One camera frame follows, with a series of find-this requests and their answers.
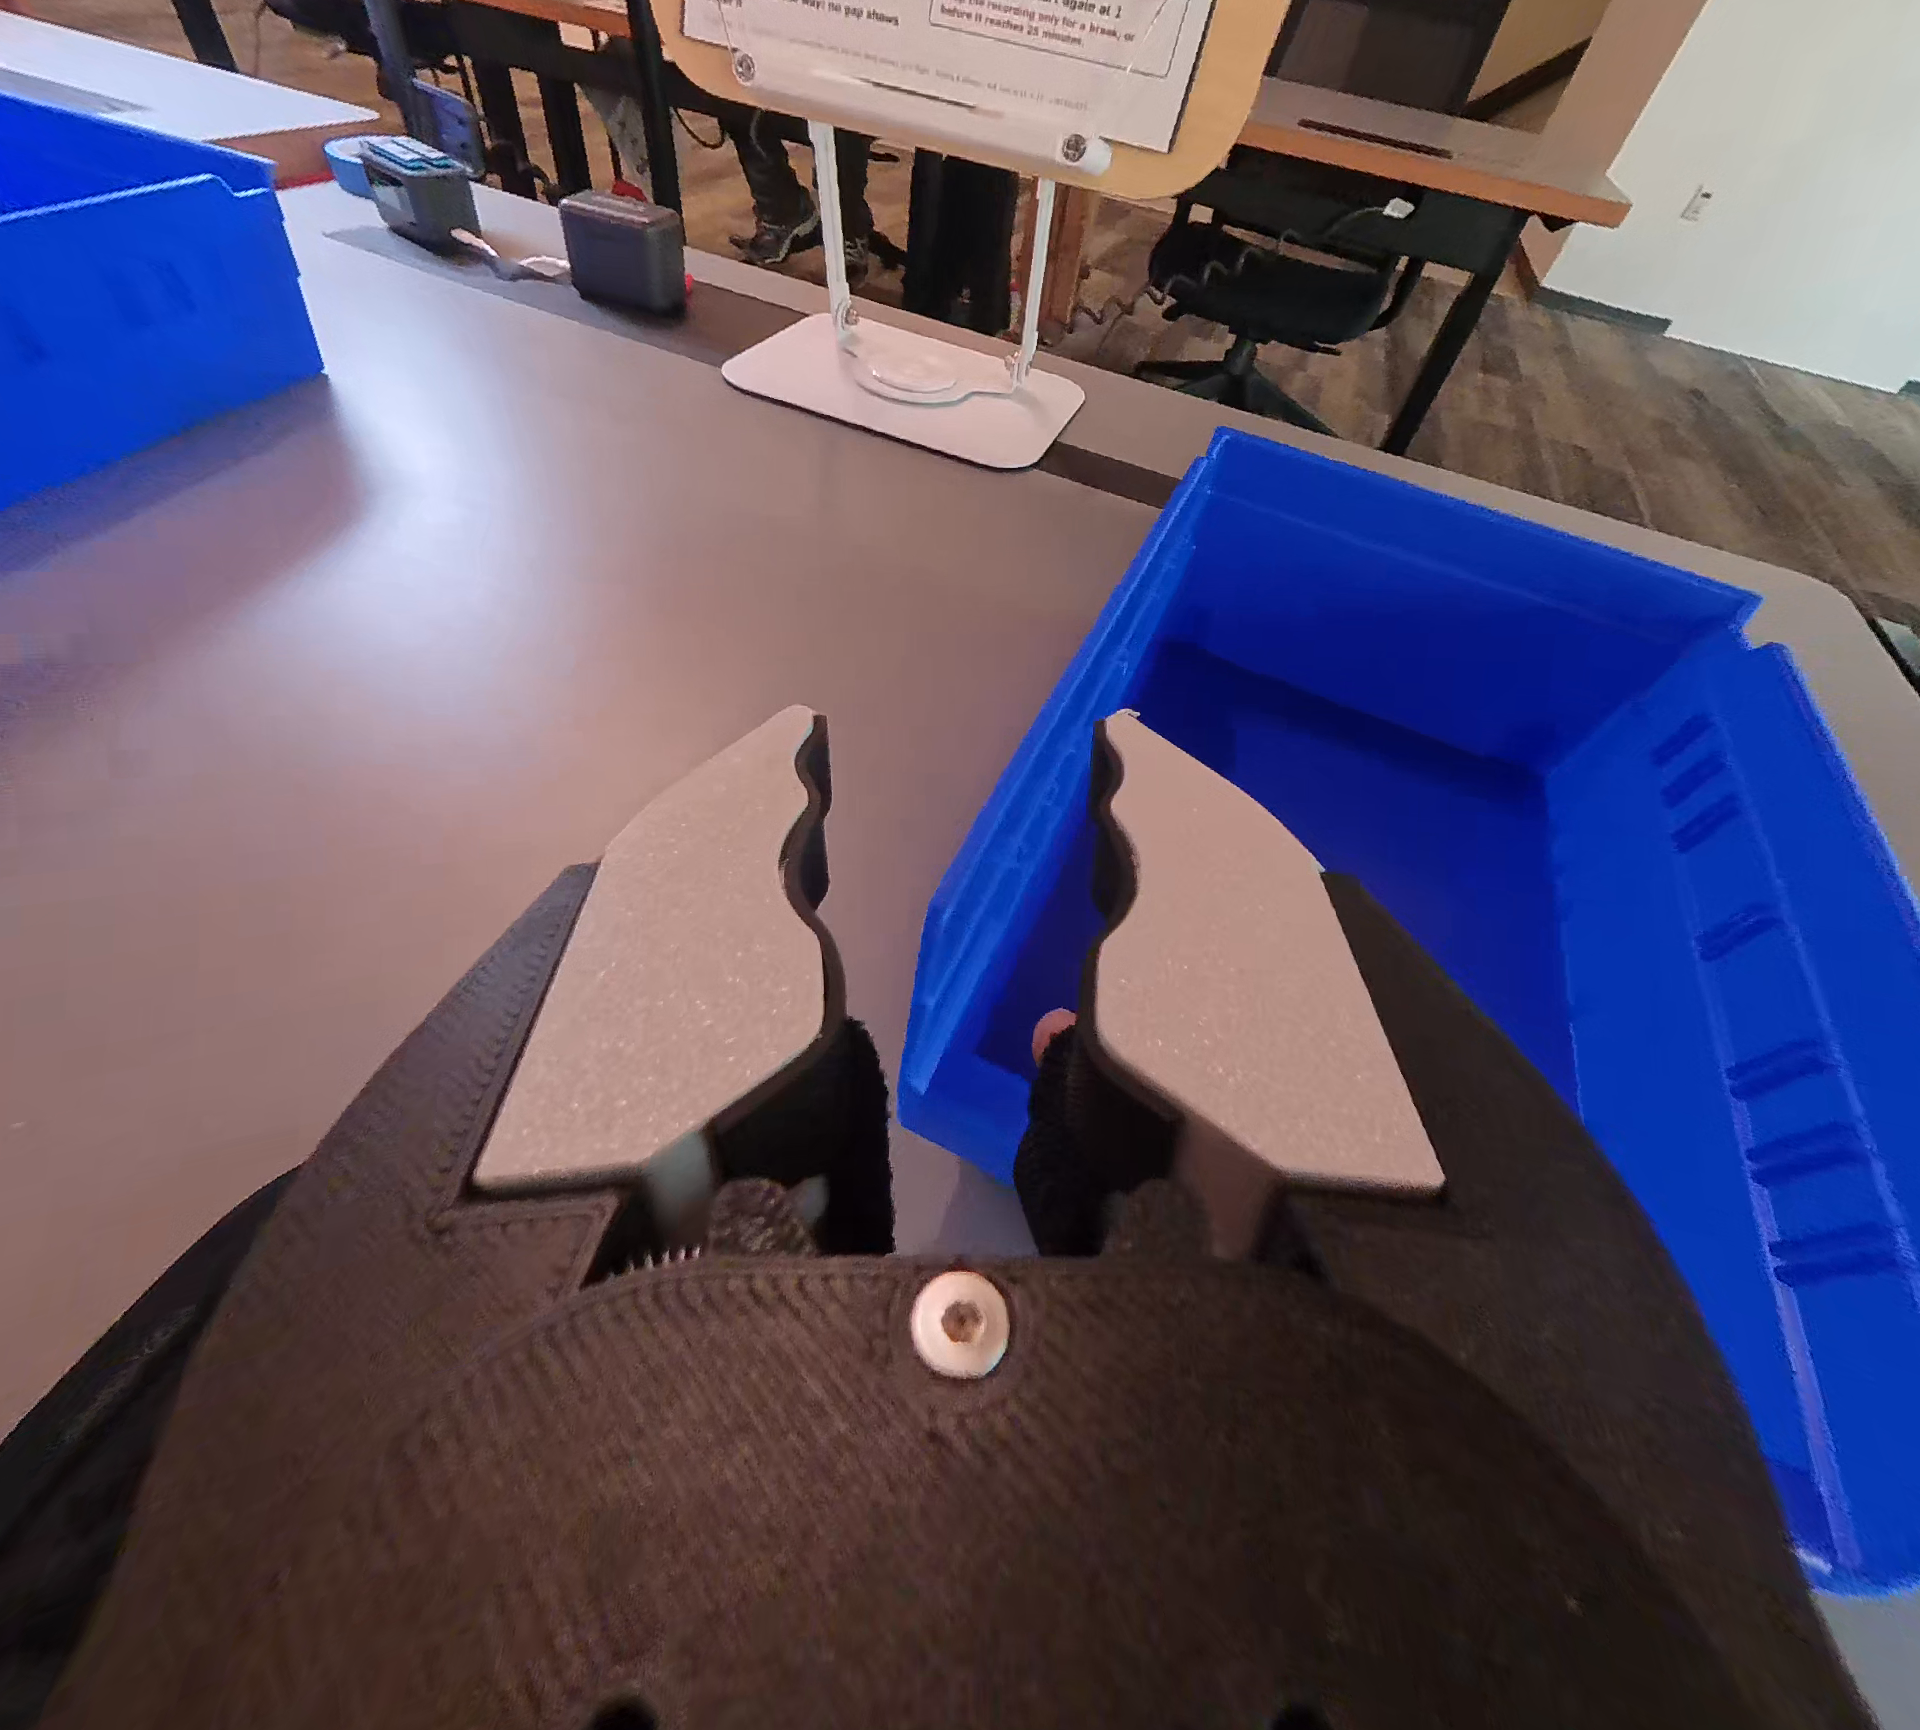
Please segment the black office chair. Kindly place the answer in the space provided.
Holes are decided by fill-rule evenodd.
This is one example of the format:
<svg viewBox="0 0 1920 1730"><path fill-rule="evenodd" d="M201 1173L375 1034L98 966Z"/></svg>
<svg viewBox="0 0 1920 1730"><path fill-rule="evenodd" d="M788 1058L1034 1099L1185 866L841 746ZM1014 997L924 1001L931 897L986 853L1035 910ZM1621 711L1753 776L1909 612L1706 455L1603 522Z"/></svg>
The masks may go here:
<svg viewBox="0 0 1920 1730"><path fill-rule="evenodd" d="M1510 2L1291 0L1264 74L1458 115ZM1170 320L1225 328L1232 347L1220 358L1150 358L1134 375L1329 435L1329 424L1259 372L1259 347L1336 354L1393 328L1432 262L1465 270L1469 282L1390 424L1383 451L1404 455L1469 347L1523 229L1525 212L1510 207L1236 143L1178 198L1146 279Z"/></svg>

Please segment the blue plastic bin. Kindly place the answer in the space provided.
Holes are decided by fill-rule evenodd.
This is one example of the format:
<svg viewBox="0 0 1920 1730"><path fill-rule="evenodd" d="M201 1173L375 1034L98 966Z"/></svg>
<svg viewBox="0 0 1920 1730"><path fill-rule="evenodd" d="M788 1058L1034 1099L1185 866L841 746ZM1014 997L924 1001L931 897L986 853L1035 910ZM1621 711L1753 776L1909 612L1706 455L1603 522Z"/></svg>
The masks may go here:
<svg viewBox="0 0 1920 1730"><path fill-rule="evenodd" d="M1092 943L1092 723L1264 805L1544 1072L1819 1588L1916 1587L1916 897L1758 595L1220 428L931 897L901 1120L1010 1179Z"/></svg>
<svg viewBox="0 0 1920 1730"><path fill-rule="evenodd" d="M273 166L3 95L3 506L325 372Z"/></svg>

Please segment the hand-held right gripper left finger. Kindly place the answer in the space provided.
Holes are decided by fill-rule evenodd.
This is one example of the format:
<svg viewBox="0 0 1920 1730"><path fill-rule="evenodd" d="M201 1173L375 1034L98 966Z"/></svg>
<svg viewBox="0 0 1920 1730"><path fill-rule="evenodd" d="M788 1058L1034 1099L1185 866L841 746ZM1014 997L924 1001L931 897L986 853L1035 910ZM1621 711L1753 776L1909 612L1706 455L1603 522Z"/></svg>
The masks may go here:
<svg viewBox="0 0 1920 1730"><path fill-rule="evenodd" d="M595 864L472 1165L481 1196L620 1192L692 1240L731 1137L836 1037L817 708L656 792Z"/></svg>

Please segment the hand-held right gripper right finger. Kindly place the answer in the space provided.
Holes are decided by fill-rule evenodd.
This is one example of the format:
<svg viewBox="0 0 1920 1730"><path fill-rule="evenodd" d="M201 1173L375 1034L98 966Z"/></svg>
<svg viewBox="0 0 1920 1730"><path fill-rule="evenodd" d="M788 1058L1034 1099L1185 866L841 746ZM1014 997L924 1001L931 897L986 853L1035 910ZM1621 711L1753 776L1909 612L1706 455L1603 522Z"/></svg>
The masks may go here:
<svg viewBox="0 0 1920 1730"><path fill-rule="evenodd" d="M1446 1173L1323 866L1253 795L1116 711L1092 732L1075 1041L1103 1179L1170 1179L1253 1260L1292 1192L1429 1204Z"/></svg>

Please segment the dark grey case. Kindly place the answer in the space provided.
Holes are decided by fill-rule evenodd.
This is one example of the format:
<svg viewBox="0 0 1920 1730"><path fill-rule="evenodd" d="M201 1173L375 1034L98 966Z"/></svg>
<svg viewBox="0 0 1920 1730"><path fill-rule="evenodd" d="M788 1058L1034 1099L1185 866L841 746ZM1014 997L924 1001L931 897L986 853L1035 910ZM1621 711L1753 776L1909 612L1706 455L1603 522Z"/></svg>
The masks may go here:
<svg viewBox="0 0 1920 1730"><path fill-rule="evenodd" d="M660 320L685 311L685 229L674 210L585 190L560 204L560 221L581 300Z"/></svg>

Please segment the grey charger box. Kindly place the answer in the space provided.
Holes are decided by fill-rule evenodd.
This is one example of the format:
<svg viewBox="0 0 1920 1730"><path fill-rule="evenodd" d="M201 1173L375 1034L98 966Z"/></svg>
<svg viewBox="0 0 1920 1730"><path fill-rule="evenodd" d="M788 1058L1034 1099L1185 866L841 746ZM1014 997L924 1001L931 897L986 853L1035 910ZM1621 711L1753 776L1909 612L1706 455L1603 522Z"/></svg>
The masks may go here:
<svg viewBox="0 0 1920 1730"><path fill-rule="evenodd" d="M483 234L472 177L458 157L411 136L385 133L363 138L359 162L375 212L414 245L451 255Z"/></svg>

